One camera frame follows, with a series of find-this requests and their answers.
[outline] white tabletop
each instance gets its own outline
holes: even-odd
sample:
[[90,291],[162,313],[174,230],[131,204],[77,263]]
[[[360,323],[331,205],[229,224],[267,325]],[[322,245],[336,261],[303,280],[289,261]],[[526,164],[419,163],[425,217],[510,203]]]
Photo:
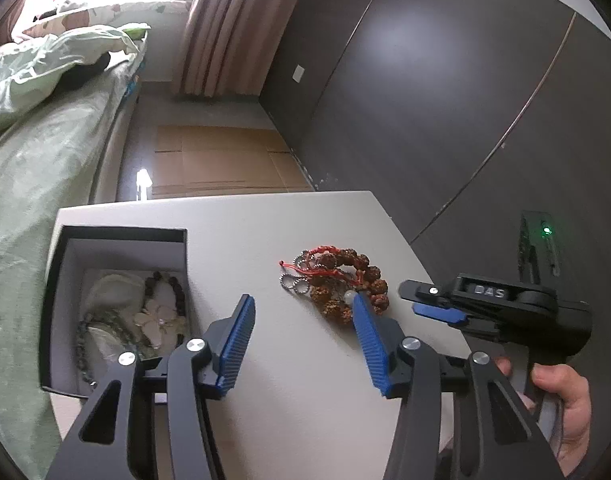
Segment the white tabletop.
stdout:
[[[279,260],[319,245],[354,248],[381,268],[391,306],[407,335],[467,357],[457,330],[416,316],[396,289],[429,281],[404,237],[367,191],[276,193],[61,209],[62,225],[188,230],[188,278],[205,328],[229,316],[243,293],[256,301],[256,325],[236,387],[210,403],[229,480],[382,478],[399,410],[372,386],[355,334],[323,319],[313,304],[279,285]],[[442,445],[450,439],[444,402]]]

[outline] floor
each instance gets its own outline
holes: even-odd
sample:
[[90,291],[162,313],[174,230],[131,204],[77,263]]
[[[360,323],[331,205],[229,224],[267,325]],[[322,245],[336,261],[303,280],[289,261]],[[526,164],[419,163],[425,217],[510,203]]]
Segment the floor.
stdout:
[[168,83],[145,82],[125,141],[118,202],[137,199],[136,174],[141,169],[145,168],[156,180],[153,176],[158,128],[172,124],[274,130],[274,124],[256,99],[176,100],[170,96]]

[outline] dark wall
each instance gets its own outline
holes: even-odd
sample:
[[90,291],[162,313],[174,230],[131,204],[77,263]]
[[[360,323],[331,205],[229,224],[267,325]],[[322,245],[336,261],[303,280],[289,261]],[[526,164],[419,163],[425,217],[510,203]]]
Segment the dark wall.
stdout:
[[[553,216],[559,295],[595,319],[573,359],[591,384],[590,468],[611,441],[611,41],[557,0],[344,5],[299,3],[263,105],[317,189],[374,192],[437,283],[517,280],[521,211]],[[297,63],[301,85],[314,74],[303,90]]]

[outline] white light switch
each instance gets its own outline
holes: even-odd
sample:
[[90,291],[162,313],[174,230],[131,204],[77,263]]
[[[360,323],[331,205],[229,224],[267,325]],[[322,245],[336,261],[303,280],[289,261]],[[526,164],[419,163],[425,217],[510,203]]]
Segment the white light switch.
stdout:
[[303,77],[303,72],[305,72],[305,69],[301,65],[297,65],[294,69],[294,73],[292,74],[292,79],[294,79],[297,83],[300,83],[301,77]]

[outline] silver screw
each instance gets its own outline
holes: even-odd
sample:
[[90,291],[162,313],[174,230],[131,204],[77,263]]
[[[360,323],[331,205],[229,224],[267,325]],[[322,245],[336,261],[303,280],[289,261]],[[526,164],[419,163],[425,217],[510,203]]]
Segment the silver screw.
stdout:
[[406,337],[403,341],[401,341],[401,345],[406,350],[418,350],[421,348],[421,341],[415,337]]
[[136,361],[136,355],[134,355],[132,352],[123,352],[118,357],[119,364],[122,364],[124,366],[129,366],[134,361]]
[[485,352],[474,352],[472,361],[474,361],[477,365],[486,365],[490,362],[490,356]]
[[205,348],[205,341],[202,339],[190,339],[186,344],[186,348],[191,352],[200,352]]

